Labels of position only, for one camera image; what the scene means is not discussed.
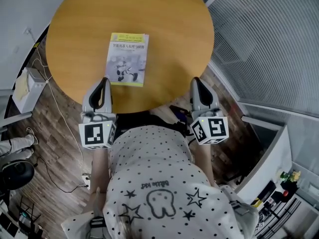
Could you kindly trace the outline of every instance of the book cover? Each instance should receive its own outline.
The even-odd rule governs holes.
[[[147,34],[111,34],[105,76],[112,85],[143,86],[148,44]]]

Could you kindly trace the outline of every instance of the tooth cartoon print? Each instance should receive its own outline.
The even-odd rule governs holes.
[[[146,201],[151,208],[153,216],[162,219],[166,216],[172,217],[176,214],[174,207],[174,194],[167,189],[157,189],[150,191],[146,196]]]

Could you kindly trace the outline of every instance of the person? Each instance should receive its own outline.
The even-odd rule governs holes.
[[[214,181],[210,145],[198,145],[193,160],[177,125],[149,114],[117,123],[112,148],[93,152],[83,214],[61,224],[69,239],[244,238]],[[93,235],[94,225],[104,222],[103,235]]]
[[[27,127],[25,131],[25,137],[0,141],[0,167],[13,160],[30,158],[34,153],[32,145],[39,143],[38,138],[32,128]]]

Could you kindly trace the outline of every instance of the white box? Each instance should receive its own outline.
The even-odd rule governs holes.
[[[33,111],[36,102],[38,101],[42,90],[45,87],[45,80],[41,76],[38,70],[34,68],[27,68],[25,67],[23,72],[28,71],[28,85],[30,92],[24,96],[21,100],[17,100],[15,97],[15,91],[13,93],[12,99],[19,109],[20,113],[27,113]]]
[[[115,130],[111,120],[79,124],[82,146],[88,149],[111,148]]]
[[[200,145],[216,144],[229,137],[227,117],[198,117],[190,127]]]

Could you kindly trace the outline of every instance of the wooden floor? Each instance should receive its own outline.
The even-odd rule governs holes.
[[[39,51],[42,62],[46,65],[45,39],[40,44]],[[38,58],[36,52],[28,63],[29,67],[35,58]],[[33,67],[44,75],[39,61],[35,61]],[[50,77],[48,68],[46,68],[46,73]],[[218,145],[213,145],[212,148],[213,170],[216,179],[221,181],[222,175],[232,175],[237,171],[238,160],[244,159],[249,152],[258,153],[260,147],[251,128],[241,121],[242,114],[236,103],[214,74],[209,69],[206,69],[202,78],[213,86],[217,92],[221,107],[229,120],[229,139]],[[53,78],[50,83],[60,110],[80,144],[78,123],[80,122],[81,105],[68,98],[59,89]],[[188,100],[188,94],[186,94],[172,103],[189,109]],[[173,121],[168,106],[162,106],[152,112],[167,121]],[[17,113],[18,111],[14,103],[12,103],[9,109],[9,116]],[[35,153],[30,160],[35,163],[38,156],[45,159],[52,179],[65,191],[70,191],[77,185],[82,184],[81,153],[58,112],[48,86],[44,88],[32,117],[10,125],[8,134],[10,137],[25,136],[25,128],[27,126],[32,127],[39,138],[39,145],[35,146]],[[90,151],[84,148],[82,148],[82,151],[84,154],[84,172],[90,173],[92,161]],[[35,203],[36,214],[41,214],[38,223],[44,229],[44,236],[50,239],[65,238],[60,224],[67,217],[81,213],[89,198],[89,192],[86,188],[76,189],[73,193],[64,193],[57,189],[50,181],[46,168],[41,161],[39,161],[39,165],[36,168],[33,180],[22,189],[16,191],[12,203],[18,203],[21,195],[26,197],[26,200]]]

